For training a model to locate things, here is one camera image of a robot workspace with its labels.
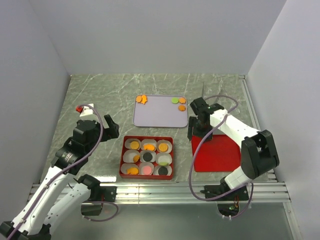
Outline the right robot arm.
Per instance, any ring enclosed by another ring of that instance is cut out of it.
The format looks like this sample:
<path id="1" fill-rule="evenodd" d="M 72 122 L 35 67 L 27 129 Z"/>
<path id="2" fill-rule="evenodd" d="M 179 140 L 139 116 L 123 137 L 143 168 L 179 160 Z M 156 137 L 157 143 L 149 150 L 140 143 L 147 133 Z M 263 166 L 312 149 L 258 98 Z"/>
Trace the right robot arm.
<path id="1" fill-rule="evenodd" d="M 194 159 L 216 130 L 224 133 L 240 149 L 240 166 L 220 181 L 219 196 L 231 200 L 238 189 L 280 164 L 272 133 L 250 127 L 231 115 L 235 107 L 227 110 L 218 103 L 209 105 L 203 97 L 193 100 L 190 107 L 195 115 L 189 118 L 187 138 L 200 138 Z"/>

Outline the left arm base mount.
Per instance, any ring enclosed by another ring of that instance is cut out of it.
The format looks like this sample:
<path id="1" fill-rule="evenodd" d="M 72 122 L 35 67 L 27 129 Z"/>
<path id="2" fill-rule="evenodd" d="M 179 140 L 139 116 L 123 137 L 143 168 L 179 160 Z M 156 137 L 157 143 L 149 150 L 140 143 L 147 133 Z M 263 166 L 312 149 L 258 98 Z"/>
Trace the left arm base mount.
<path id="1" fill-rule="evenodd" d="M 81 214 L 87 219 L 91 216 L 99 216 L 104 206 L 110 205 L 115 207 L 116 215 L 119 211 L 118 205 L 115 204 L 116 195 L 116 186 L 100 186 L 92 189 L 89 199 L 81 205 Z"/>

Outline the orange dotted round cookie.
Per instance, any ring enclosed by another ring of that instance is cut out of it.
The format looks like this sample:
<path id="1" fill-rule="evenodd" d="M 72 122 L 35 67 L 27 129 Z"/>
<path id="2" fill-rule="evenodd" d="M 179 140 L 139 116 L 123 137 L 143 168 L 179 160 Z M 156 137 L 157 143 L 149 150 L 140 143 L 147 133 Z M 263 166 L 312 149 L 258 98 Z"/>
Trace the orange dotted round cookie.
<path id="1" fill-rule="evenodd" d="M 132 150 L 138 150 L 140 148 L 140 143 L 138 141 L 134 140 L 130 143 L 130 148 Z"/>

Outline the orange swirl cookie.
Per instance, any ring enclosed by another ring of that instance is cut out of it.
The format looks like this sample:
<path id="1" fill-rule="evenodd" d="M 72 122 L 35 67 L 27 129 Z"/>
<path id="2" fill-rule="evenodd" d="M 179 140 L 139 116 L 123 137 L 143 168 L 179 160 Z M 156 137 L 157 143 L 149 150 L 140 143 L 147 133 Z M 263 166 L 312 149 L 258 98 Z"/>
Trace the orange swirl cookie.
<path id="1" fill-rule="evenodd" d="M 140 155 L 139 155 L 139 154 L 137 154 L 137 155 L 135 155 L 135 156 L 133 157 L 133 162 L 134 162 L 134 163 L 138 162 L 139 160 L 140 160 Z"/>

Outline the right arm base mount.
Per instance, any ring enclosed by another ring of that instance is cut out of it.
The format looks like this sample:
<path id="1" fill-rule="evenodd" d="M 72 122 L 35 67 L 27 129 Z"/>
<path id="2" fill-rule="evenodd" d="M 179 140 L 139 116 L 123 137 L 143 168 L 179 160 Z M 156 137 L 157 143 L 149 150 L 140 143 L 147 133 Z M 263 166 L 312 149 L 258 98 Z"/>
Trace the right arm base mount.
<path id="1" fill-rule="evenodd" d="M 247 186 L 242 186 L 229 194 L 226 186 L 220 185 L 205 185 L 204 189 L 200 191 L 204 194 L 206 199 L 216 198 L 218 202 L 217 209 L 222 218 L 229 218 L 230 220 L 236 218 L 245 212 L 253 198 L 253 188 L 248 190 Z"/>

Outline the black sandwich cookie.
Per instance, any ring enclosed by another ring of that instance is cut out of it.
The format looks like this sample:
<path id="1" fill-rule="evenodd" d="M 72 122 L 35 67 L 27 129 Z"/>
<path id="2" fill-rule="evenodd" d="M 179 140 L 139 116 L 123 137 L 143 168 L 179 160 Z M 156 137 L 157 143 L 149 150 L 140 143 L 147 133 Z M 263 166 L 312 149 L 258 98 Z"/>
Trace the black sandwich cookie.
<path id="1" fill-rule="evenodd" d="M 168 169 L 166 166 L 162 166 L 158 169 L 158 175 L 159 176 L 167 176 L 168 175 Z"/>
<path id="2" fill-rule="evenodd" d="M 145 162 L 150 162 L 153 159 L 153 155 L 150 152 L 145 152 L 142 158 Z"/>

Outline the red box lid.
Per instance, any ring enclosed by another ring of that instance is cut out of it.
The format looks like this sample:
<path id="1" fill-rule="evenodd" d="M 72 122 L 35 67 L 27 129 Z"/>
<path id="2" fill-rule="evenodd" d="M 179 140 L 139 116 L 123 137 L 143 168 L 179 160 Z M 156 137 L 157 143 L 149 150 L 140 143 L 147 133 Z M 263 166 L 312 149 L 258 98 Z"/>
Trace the red box lid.
<path id="1" fill-rule="evenodd" d="M 197 173 L 232 172 L 240 165 L 240 147 L 227 135 L 214 134 L 201 145 L 192 169 Z"/>

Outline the orange round sandwich cookie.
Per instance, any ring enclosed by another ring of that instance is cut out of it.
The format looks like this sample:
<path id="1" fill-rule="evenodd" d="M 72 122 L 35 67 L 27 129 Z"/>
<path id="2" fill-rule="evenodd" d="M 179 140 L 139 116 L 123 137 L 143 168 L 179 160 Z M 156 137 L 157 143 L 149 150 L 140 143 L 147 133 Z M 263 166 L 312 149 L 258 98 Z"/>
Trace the orange round sandwich cookie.
<path id="1" fill-rule="evenodd" d="M 166 144 L 166 143 L 164 143 L 164 142 L 162 142 L 162 143 L 160 143 L 159 145 L 158 145 L 158 150 L 160 151 L 160 152 L 166 152 L 167 150 L 169 149 L 169 146 Z"/>

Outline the pink macaron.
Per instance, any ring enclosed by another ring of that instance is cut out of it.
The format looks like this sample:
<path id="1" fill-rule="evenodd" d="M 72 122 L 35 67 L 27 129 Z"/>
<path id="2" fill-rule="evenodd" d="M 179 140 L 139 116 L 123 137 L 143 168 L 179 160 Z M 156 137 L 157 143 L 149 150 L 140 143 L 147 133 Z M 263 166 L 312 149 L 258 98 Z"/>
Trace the pink macaron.
<path id="1" fill-rule="evenodd" d="M 152 173 L 153 173 L 153 168 L 152 167 L 150 167 L 150 166 L 144 166 L 143 168 L 142 168 L 142 173 L 144 174 L 144 175 L 151 175 Z"/>

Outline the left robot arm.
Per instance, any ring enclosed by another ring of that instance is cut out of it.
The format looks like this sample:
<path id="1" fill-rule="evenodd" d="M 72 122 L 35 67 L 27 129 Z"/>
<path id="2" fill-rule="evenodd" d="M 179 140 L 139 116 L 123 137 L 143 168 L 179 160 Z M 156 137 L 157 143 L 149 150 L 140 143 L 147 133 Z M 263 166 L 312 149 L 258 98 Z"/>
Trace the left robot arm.
<path id="1" fill-rule="evenodd" d="M 119 137 L 119 125 L 105 115 L 108 127 L 101 119 L 78 120 L 73 134 L 55 153 L 48 172 L 24 209 L 11 221 L 0 225 L 0 233 L 8 240 L 49 240 L 59 223 L 82 203 L 98 205 L 92 215 L 99 215 L 103 204 L 114 204 L 117 188 L 102 187 L 95 177 L 85 174 L 76 180 L 69 192 L 61 192 L 75 179 L 100 142 Z"/>

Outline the metal tongs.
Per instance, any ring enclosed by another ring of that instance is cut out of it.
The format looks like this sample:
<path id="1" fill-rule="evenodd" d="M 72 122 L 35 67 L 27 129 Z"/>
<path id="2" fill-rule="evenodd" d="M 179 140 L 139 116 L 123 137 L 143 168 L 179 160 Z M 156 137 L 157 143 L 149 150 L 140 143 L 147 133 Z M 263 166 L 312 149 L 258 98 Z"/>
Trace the metal tongs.
<path id="1" fill-rule="evenodd" d="M 201 97 L 204 99 L 205 98 L 205 83 L 202 83 L 202 88 L 201 88 Z"/>

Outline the orange fish cookie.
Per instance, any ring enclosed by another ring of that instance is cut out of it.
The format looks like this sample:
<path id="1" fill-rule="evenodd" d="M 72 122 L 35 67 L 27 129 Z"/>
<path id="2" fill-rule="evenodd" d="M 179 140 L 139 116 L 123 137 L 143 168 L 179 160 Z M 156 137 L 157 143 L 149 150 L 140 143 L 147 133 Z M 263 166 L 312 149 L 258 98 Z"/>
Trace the orange fish cookie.
<path id="1" fill-rule="evenodd" d="M 143 149 L 144 150 L 147 150 L 147 151 L 155 151 L 156 150 L 156 147 L 153 145 L 153 144 L 145 144 L 143 146 Z"/>
<path id="2" fill-rule="evenodd" d="M 128 175 L 138 175 L 139 169 L 136 167 L 131 167 L 131 168 L 128 168 L 126 172 Z"/>

